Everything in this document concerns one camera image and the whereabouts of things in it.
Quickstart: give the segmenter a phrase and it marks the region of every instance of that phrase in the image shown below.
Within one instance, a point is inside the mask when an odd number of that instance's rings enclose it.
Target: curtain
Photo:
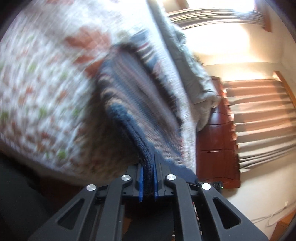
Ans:
[[[242,172],[277,159],[296,146],[296,111],[281,81],[223,82],[236,125]]]

